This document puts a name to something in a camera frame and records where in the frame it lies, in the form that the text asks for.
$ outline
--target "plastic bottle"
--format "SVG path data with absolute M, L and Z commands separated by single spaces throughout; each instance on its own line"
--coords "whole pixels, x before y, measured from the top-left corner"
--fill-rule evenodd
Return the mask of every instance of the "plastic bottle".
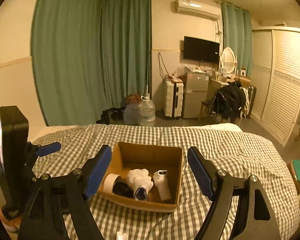
M 149 96 L 141 97 L 142 101 L 139 104 L 138 125 L 154 126 L 155 125 L 155 106 Z
M 138 124 L 139 106 L 138 104 L 129 104 L 123 112 L 124 124 Z

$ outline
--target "wardrobe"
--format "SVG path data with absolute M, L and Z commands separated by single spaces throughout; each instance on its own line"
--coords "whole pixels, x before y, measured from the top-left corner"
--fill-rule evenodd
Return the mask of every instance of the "wardrobe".
M 251 117 L 283 146 L 300 111 L 300 29 L 260 27 L 253 33 Z

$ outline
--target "oval mirror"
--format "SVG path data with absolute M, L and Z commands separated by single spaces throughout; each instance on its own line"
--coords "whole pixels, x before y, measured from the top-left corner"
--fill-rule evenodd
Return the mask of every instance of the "oval mirror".
M 226 47 L 221 54 L 221 66 L 227 69 L 227 74 L 233 73 L 236 65 L 236 57 L 230 47 Z

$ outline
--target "gray gingham bedspread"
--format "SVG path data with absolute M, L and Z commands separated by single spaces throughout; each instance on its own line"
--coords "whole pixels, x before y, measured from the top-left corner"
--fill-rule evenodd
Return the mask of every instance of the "gray gingham bedspread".
M 139 211 L 114 204 L 96 194 L 90 209 L 105 239 L 115 239 L 117 231 L 129 234 L 129 239 L 194 239 L 211 202 L 201 194 L 187 164 L 189 147 L 197 146 L 204 158 L 218 169 L 235 177 L 255 174 L 268 195 L 274 210 L 282 240 L 289 239 L 299 225 L 300 211 L 297 192 L 290 173 L 273 144 L 250 133 L 204 130 L 186 127 L 141 127 L 125 125 L 78 126 L 38 138 L 34 143 L 59 141 L 61 151 L 38 158 L 34 173 L 39 177 L 66 175 L 82 167 L 103 144 L 111 148 L 118 141 L 181 147 L 185 166 L 179 206 L 173 213 Z M 228 239 L 237 208 L 233 197 L 229 216 L 221 239 Z M 65 216 L 71 239 L 77 239 L 70 215 Z

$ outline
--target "blue gripper pad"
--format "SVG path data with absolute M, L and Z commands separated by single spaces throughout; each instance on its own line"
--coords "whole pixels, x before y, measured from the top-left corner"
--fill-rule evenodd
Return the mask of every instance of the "blue gripper pad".
M 92 167 L 91 172 L 87 176 L 86 189 L 84 191 L 84 196 L 86 197 L 86 199 L 90 199 L 92 195 L 97 192 L 103 176 L 105 175 L 111 162 L 111 158 L 111 147 L 108 145 L 103 145 L 97 155 L 94 157 L 94 159 L 97 159 L 97 162 L 95 163 L 94 167 Z
M 55 153 L 61 150 L 61 143 L 54 142 L 44 146 L 41 146 L 37 149 L 36 155 L 38 157 L 43 157 L 51 153 Z
M 202 194 L 209 200 L 214 200 L 216 190 L 217 177 L 215 172 L 217 169 L 211 161 L 205 160 L 197 147 L 188 149 L 188 163 L 199 185 Z

